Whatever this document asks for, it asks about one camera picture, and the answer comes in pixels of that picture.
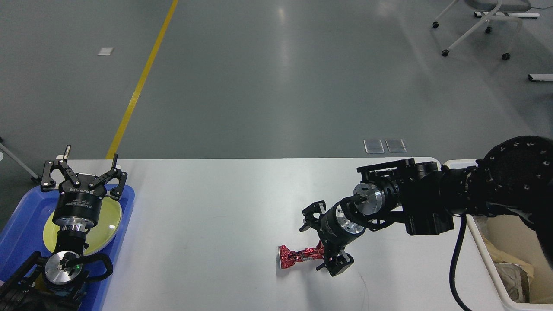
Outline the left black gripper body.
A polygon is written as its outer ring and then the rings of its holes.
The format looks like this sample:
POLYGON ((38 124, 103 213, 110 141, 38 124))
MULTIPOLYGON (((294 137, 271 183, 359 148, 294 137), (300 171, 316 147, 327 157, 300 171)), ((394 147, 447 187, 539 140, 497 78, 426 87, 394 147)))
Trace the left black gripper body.
POLYGON ((104 185, 90 189, 89 184, 61 184, 60 196, 53 213, 53 223, 63 230, 86 232, 99 222, 102 200, 107 194, 104 185))

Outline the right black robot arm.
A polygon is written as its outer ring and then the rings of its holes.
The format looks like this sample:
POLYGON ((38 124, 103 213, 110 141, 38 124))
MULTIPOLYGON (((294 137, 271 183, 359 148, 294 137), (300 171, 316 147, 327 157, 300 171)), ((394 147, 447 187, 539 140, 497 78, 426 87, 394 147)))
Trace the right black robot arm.
POLYGON ((541 250, 552 264, 553 144, 542 136, 516 136, 493 147, 466 168, 438 167, 413 158, 358 167, 361 181, 351 196, 331 208, 324 201, 307 206, 300 232, 314 229, 319 243, 313 254, 323 259, 334 277, 354 259, 345 247, 366 230, 377 232, 404 224, 407 234, 439 235, 461 226, 449 268, 454 300, 467 311, 458 295, 455 273, 468 215, 515 215, 537 235, 541 250))

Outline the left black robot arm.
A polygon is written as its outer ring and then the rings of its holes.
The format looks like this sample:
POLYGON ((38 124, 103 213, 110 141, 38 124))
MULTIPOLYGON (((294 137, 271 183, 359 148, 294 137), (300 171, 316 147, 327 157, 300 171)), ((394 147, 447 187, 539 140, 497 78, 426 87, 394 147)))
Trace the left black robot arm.
POLYGON ((71 146, 44 164, 40 191, 57 192, 51 223, 57 227, 54 249, 44 255, 32 252, 1 285, 3 311, 77 311, 86 288, 113 274, 108 254, 86 254, 87 236, 102 220, 105 198, 123 196, 127 172, 113 154, 110 169, 102 175, 77 173, 68 165, 71 146))

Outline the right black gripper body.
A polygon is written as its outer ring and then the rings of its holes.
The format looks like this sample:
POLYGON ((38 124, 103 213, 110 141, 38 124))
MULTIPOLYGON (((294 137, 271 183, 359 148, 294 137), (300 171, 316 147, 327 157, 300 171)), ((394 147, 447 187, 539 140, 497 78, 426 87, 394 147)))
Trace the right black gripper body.
POLYGON ((325 250, 339 252, 366 231, 366 228, 346 217, 340 204, 327 210, 326 205, 320 203, 318 211, 318 236, 325 250))

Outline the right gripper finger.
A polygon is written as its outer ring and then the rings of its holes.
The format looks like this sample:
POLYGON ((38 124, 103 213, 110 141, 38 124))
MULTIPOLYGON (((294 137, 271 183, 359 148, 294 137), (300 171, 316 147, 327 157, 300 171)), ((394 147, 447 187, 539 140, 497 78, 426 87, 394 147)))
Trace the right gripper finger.
POLYGON ((322 232, 322 219, 327 213, 326 202, 324 200, 316 201, 302 210, 303 224, 299 232, 306 232, 308 229, 314 229, 316 232, 322 232))
POLYGON ((353 257, 346 253, 344 246, 324 245, 323 262, 315 269, 326 269, 331 277, 336 277, 347 270, 354 263, 353 257))

